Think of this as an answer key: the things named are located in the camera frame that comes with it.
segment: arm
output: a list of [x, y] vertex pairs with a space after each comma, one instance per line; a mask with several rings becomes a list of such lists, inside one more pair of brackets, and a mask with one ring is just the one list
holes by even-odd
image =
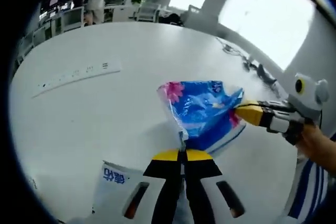
[[296, 147], [327, 172], [336, 174], [336, 143], [315, 125], [305, 125]]

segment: pink flower print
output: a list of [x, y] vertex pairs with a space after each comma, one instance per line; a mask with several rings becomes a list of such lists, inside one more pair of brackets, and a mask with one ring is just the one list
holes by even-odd
[[229, 117], [230, 123], [232, 124], [233, 128], [235, 128], [238, 125], [240, 118], [237, 117], [234, 110], [229, 111]]
[[184, 90], [184, 86], [180, 82], [171, 81], [163, 85], [162, 88], [171, 103], [179, 102], [179, 97], [183, 95], [182, 90]]

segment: black cable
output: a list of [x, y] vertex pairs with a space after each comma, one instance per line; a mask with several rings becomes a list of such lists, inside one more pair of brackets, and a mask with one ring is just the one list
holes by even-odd
[[322, 127], [322, 110], [321, 110], [321, 115], [320, 115], [320, 129]]

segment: blue plastic packaging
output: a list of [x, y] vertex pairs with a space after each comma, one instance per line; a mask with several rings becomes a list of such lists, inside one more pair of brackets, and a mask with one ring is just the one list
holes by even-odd
[[160, 86], [158, 93], [181, 128], [187, 148], [213, 153], [245, 127], [233, 110], [242, 101], [242, 88], [228, 94], [221, 81], [181, 81]]

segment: table surface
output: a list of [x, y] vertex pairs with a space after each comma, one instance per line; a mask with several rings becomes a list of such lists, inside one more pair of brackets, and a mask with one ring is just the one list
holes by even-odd
[[[121, 72], [32, 98], [41, 81], [111, 59], [120, 59]], [[31, 51], [13, 78], [10, 120], [23, 169], [56, 218], [91, 213], [102, 160], [144, 170], [155, 154], [178, 147], [156, 94], [172, 80], [222, 80], [243, 87], [248, 99], [276, 99], [215, 37], [183, 27], [107, 23], [69, 31]], [[291, 189], [296, 153], [281, 135], [247, 125], [215, 159], [246, 208], [227, 223], [275, 220]]]

